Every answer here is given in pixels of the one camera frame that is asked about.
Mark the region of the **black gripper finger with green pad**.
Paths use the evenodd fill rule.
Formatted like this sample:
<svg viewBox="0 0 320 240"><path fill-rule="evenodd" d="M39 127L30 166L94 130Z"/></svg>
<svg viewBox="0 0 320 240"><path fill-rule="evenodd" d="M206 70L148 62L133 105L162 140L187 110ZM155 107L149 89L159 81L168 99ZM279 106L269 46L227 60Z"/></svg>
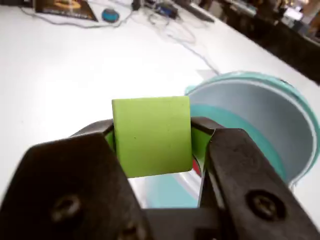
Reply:
<svg viewBox="0 0 320 240"><path fill-rule="evenodd" d="M216 205L222 239L319 239L308 214L245 130L206 117L192 117L191 128L209 136L200 205Z"/></svg>
<svg viewBox="0 0 320 240"><path fill-rule="evenodd" d="M3 240L146 240L148 223L106 135L112 120L37 144L0 206Z"/></svg>

